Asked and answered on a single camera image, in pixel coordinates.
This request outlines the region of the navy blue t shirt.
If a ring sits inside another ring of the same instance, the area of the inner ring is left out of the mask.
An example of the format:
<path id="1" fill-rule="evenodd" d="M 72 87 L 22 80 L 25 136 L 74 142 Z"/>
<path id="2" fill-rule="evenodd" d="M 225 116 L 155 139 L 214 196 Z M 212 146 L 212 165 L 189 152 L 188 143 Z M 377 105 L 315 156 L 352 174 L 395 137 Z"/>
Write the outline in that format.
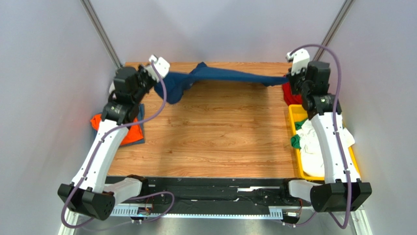
<path id="1" fill-rule="evenodd" d="M 190 73 L 170 71 L 163 79 L 166 94 L 163 94 L 161 83 L 154 86 L 154 91 L 160 98 L 166 98 L 169 104 L 178 103 L 186 90 L 198 81 L 234 81 L 260 83 L 265 87 L 282 85 L 289 82 L 285 76 L 265 76 L 236 70 L 209 67 L 204 62 L 199 63 Z"/>

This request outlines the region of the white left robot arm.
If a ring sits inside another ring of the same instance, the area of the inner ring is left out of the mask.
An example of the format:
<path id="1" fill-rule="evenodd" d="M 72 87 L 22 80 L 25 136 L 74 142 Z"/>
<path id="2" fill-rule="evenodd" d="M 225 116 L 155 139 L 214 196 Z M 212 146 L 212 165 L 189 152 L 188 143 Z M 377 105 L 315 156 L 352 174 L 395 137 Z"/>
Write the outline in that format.
<path id="1" fill-rule="evenodd" d="M 169 68 L 170 65 L 155 62 L 116 72 L 93 145 L 71 183 L 58 188 L 65 209 L 106 220 L 116 205 L 141 194 L 142 186 L 147 184 L 144 177 L 129 175 L 109 186 L 105 182 L 119 146 L 138 120 L 142 99 L 166 77 Z"/>

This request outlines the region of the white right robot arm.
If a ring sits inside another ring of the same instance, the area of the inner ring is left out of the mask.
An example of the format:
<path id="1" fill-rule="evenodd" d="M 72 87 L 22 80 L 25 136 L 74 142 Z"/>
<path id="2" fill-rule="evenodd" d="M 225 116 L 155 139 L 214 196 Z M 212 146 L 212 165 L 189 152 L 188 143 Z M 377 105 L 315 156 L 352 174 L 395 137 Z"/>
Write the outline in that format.
<path id="1" fill-rule="evenodd" d="M 302 179 L 287 181 L 287 194 L 309 202 L 316 212 L 353 212 L 372 194 L 363 182 L 343 136 L 342 110 L 336 95 L 329 93 L 329 63 L 312 61 L 286 74 L 293 93 L 317 134 L 324 162 L 324 183 Z"/>

